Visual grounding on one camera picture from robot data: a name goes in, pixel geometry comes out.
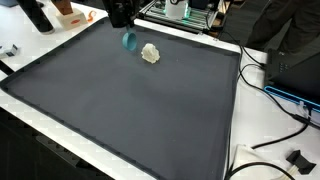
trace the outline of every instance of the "tabletop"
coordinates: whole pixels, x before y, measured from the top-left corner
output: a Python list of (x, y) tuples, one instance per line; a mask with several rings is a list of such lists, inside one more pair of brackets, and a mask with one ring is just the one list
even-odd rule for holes
[[(64, 31), (54, 16), (55, 7), (48, 1), (44, 3), (46, 6), (43, 10), (55, 27), (55, 33), (47, 36), (41, 35), (36, 30), (19, 6), (13, 8), (0, 6), (0, 42), (13, 43), (19, 48), (16, 56), (2, 60), (13, 70), (27, 65), (92, 24)], [(107, 16), (103, 10), (75, 3), (72, 6), (84, 12), (86, 16), (91, 10), (96, 11), (97, 15), (93, 22)], [(222, 42), (207, 35), (191, 34), (139, 19), (135, 20), (135, 24), (207, 45), (240, 52), (237, 45)], [(258, 61), (266, 61), (267, 55), (265, 53), (250, 49), (248, 52)], [(248, 63), (253, 62), (247, 55), (243, 55), (242, 66)], [(262, 87), (264, 72), (250, 67), (244, 72), (244, 76), (250, 83)], [(0, 72), (0, 80), (5, 77), (6, 75)], [(248, 87), (244, 82), (239, 81), (236, 93), (231, 131), (231, 158), (233, 158), (235, 148), (239, 144), (247, 146), (260, 144), (292, 134), (302, 127), (301, 123), (279, 110), (268, 97)], [(295, 104), (277, 99), (287, 110), (297, 113)], [(2, 90), (0, 90), (0, 106), (114, 179), (154, 179), (78, 133), (7, 95)], [(308, 160), (319, 164), (320, 131), (309, 127), (303, 134), (282, 143), (258, 149), (257, 153), (268, 162), (287, 169), (290, 164), (285, 160), (286, 156), (289, 152), (297, 149), (301, 150)], [(297, 175), (296, 179), (315, 180), (318, 179), (317, 177), (320, 177), (318, 167), (310, 175)]]

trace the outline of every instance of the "small white object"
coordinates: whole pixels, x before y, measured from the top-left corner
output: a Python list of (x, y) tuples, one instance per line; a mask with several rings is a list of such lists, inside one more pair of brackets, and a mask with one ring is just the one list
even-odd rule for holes
[(57, 11), (56, 17), (60, 22), (63, 29), (66, 31), (81, 26), (83, 24), (87, 24), (87, 19), (83, 12), (78, 10), (77, 8), (72, 8), (73, 13), (68, 15), (62, 15), (59, 11)]
[(147, 43), (142, 49), (142, 58), (152, 64), (160, 59), (159, 51), (153, 44)]
[[(291, 176), (295, 176), (296, 174), (298, 174), (299, 168), (297, 166), (291, 166), (291, 168), (287, 172)], [(290, 180), (290, 178), (284, 174), (281, 177), (274, 179), (274, 180)]]
[(14, 44), (0, 44), (0, 59), (15, 56), (17, 54), (18, 48)]
[(166, 0), (166, 16), (169, 19), (183, 19), (188, 13), (188, 0), (180, 1), (176, 5), (170, 1), (176, 2), (176, 0)]

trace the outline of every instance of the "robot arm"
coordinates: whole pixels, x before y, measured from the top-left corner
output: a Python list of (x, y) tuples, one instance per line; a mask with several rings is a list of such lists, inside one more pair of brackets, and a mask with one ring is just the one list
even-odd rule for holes
[(134, 26), (140, 0), (102, 0), (114, 28)]

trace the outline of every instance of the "black cable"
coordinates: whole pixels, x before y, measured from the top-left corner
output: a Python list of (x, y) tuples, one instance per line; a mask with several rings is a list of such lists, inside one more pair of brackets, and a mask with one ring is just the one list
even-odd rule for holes
[[(262, 93), (264, 93), (265, 95), (267, 95), (268, 97), (270, 97), (271, 99), (272, 99), (272, 101), (284, 112), (284, 113), (286, 113), (286, 114), (288, 114), (289, 116), (291, 116), (292, 118), (294, 118), (295, 120), (298, 120), (298, 121), (300, 121), (300, 122), (302, 122), (302, 123), (304, 123), (304, 124), (306, 124), (306, 125), (309, 125), (309, 124), (311, 124), (311, 122), (308, 120), (308, 119), (306, 119), (306, 118), (304, 118), (304, 117), (301, 117), (301, 116), (299, 116), (299, 115), (297, 115), (297, 114), (293, 114), (293, 113), (290, 113), (290, 112), (288, 112), (286, 109), (284, 109), (282, 106), (281, 106), (281, 104), (271, 95), (271, 94), (269, 94), (269, 93), (267, 93), (266, 91), (264, 91), (263, 89), (261, 89), (261, 88), (259, 88), (259, 87), (257, 87), (257, 86), (254, 86), (254, 85), (252, 85), (252, 84), (250, 84), (246, 79), (245, 79), (245, 77), (243, 76), (243, 70), (246, 68), (246, 67), (248, 67), (248, 66), (253, 66), (253, 65), (246, 65), (246, 66), (244, 66), (242, 69), (241, 69), (241, 59), (242, 59), (242, 56), (243, 56), (243, 51), (245, 51), (246, 52), (246, 49), (245, 48), (243, 48), (241, 45), (240, 45), (240, 43), (238, 43), (236, 40), (235, 40), (235, 38), (233, 38), (233, 36), (231, 35), (231, 34), (229, 34), (228, 32), (226, 32), (226, 31), (224, 31), (224, 32), (222, 32), (222, 33), (226, 33), (226, 34), (228, 34), (230, 37), (231, 37), (231, 39), (239, 46), (239, 48), (240, 48), (240, 58), (239, 58), (239, 77), (238, 78), (242, 78), (243, 79), (243, 81), (248, 85), (248, 86), (250, 86), (250, 87), (252, 87), (252, 88), (254, 88), (254, 89), (257, 89), (257, 90), (259, 90), (259, 91), (261, 91)], [(256, 63), (258, 63), (259, 65), (257, 65), (258, 67), (260, 67), (260, 68), (264, 68), (264, 64), (262, 64), (262, 63), (259, 63), (258, 61), (256, 61), (254, 58), (252, 58), (252, 56), (248, 53), (248, 52), (246, 52), (246, 54), (252, 59), (252, 60), (254, 60)], [(284, 171), (283, 169), (281, 169), (281, 168), (279, 168), (279, 167), (277, 167), (277, 166), (275, 166), (275, 165), (273, 165), (273, 164), (269, 164), (269, 163), (249, 163), (249, 164), (246, 164), (246, 165), (243, 165), (243, 166), (241, 166), (241, 167), (239, 167), (239, 168), (237, 168), (237, 169), (235, 169), (234, 171), (232, 171), (232, 169), (233, 169), (233, 163), (231, 164), (231, 166), (230, 167), (228, 167), (229, 166), (229, 161), (230, 161), (230, 157), (229, 157), (229, 153), (230, 153), (230, 144), (229, 144), (229, 146), (228, 146), (228, 159), (227, 159), (227, 171), (226, 171), (226, 174), (225, 174), (225, 177), (224, 177), (224, 179), (225, 180), (229, 180), (230, 179), (230, 177), (231, 176), (233, 176), (235, 173), (237, 173), (238, 171), (240, 171), (240, 170), (242, 170), (242, 169), (244, 169), (244, 168), (247, 168), (247, 167), (250, 167), (250, 166), (255, 166), (255, 165), (266, 165), (266, 166), (270, 166), (270, 167), (273, 167), (273, 168), (276, 168), (276, 169), (278, 169), (278, 170), (280, 170), (280, 171), (282, 171), (284, 174), (286, 174), (290, 179), (294, 179), (290, 174), (288, 174), (286, 171)]]
[(256, 59), (254, 59), (254, 58), (248, 53), (248, 51), (246, 50), (246, 48), (244, 48), (243, 46), (241, 46), (241, 44), (240, 44), (237, 40), (235, 40), (235, 38), (234, 38), (230, 33), (228, 33), (227, 31), (223, 31), (222, 33), (228, 34), (228, 35), (231, 37), (231, 39), (232, 39), (232, 40), (250, 57), (250, 59), (252, 59), (255, 63), (259, 64), (259, 65), (262, 66), (262, 67), (265, 66), (265, 64), (263, 64), (263, 63), (257, 61)]
[(146, 16), (147, 12), (158, 2), (159, 0), (155, 0), (154, 3), (146, 10), (146, 12), (144, 13), (144, 16)]
[(289, 179), (291, 180), (295, 180), (287, 171), (283, 170), (282, 168), (280, 168), (279, 166), (276, 166), (274, 164), (270, 164), (270, 163), (265, 163), (265, 162), (254, 162), (254, 163), (248, 163), (248, 164), (244, 164), (240, 167), (237, 167), (235, 170), (231, 171), (229, 176), (227, 176), (227, 179), (226, 180), (229, 180), (233, 175), (235, 175), (237, 172), (245, 169), (245, 168), (248, 168), (248, 167), (251, 167), (251, 166), (269, 166), (269, 167), (272, 167), (274, 169), (277, 169), (279, 171), (281, 171), (283, 174), (285, 174)]
[(238, 75), (238, 78), (237, 78), (237, 82), (239, 81), (239, 79), (240, 79), (240, 77), (241, 77), (240, 74), (242, 74), (243, 71), (244, 71), (247, 67), (249, 67), (249, 66), (255, 66), (255, 67), (258, 67), (259, 69), (263, 70), (263, 68), (262, 68), (261, 66), (257, 65), (257, 64), (247, 64), (247, 65), (245, 65), (245, 66), (241, 69), (241, 71), (240, 71), (240, 73), (239, 73), (239, 75)]
[(210, 31), (210, 29), (211, 29), (211, 26), (209, 26), (209, 23), (208, 23), (208, 16), (209, 16), (209, 13), (211, 12), (211, 10), (208, 10), (208, 13), (207, 13), (207, 15), (206, 15), (206, 24), (207, 24), (207, 27), (208, 27), (208, 29), (209, 29), (209, 31)]
[(276, 144), (276, 143), (279, 143), (281, 141), (285, 141), (287, 139), (290, 139), (290, 138), (293, 138), (301, 133), (303, 133), (307, 128), (308, 128), (309, 124), (305, 124), (299, 131), (289, 135), (289, 136), (285, 136), (283, 138), (280, 138), (280, 139), (277, 139), (277, 140), (274, 140), (274, 141), (270, 141), (270, 142), (266, 142), (266, 143), (262, 143), (262, 144), (258, 144), (258, 145), (255, 145), (253, 147), (251, 147), (252, 149), (258, 149), (258, 148), (261, 148), (261, 147), (264, 147), (264, 146), (269, 146), (271, 144)]

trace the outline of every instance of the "metal frame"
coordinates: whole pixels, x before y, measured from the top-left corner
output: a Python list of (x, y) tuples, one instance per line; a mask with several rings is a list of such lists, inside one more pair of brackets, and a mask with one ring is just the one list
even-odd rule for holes
[[(161, 9), (156, 7), (160, 6), (160, 3), (159, 0), (151, 1), (147, 6), (140, 10), (139, 18), (192, 33), (206, 33), (210, 31), (206, 23), (208, 11), (191, 9), (190, 17), (188, 19), (172, 20), (165, 16), (163, 12), (164, 8)], [(217, 14), (218, 12), (209, 12), (208, 24), (213, 24)]]

